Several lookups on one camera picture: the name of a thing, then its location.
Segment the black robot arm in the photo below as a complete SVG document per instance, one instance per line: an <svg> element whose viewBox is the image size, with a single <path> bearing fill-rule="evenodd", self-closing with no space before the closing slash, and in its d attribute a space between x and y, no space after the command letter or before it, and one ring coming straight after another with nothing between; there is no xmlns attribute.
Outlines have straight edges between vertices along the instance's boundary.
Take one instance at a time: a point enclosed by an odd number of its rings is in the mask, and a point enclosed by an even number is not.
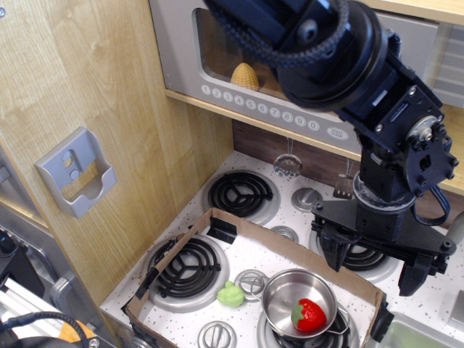
<svg viewBox="0 0 464 348"><path fill-rule="evenodd" d="M442 103L400 58L400 40L358 1L208 1L225 32L267 65L299 107L335 112L362 148L354 198L313 207L312 227L328 265L339 270L356 244L402 260L402 296L443 273L456 250L436 226L444 217L417 215L427 191L444 213L440 189L457 159L443 125Z"/></svg>

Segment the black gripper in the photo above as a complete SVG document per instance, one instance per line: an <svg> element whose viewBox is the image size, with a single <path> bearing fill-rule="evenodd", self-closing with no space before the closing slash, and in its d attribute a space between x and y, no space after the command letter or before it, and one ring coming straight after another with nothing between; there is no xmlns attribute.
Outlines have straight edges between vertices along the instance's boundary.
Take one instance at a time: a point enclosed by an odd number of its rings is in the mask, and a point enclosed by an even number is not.
<svg viewBox="0 0 464 348"><path fill-rule="evenodd" d="M320 234L326 262L336 272L352 244L405 261L399 277L401 297L414 295L428 276L444 274L446 259L457 249L446 236L419 223L408 209L386 214L353 199L317 202L311 211L312 229Z"/></svg>

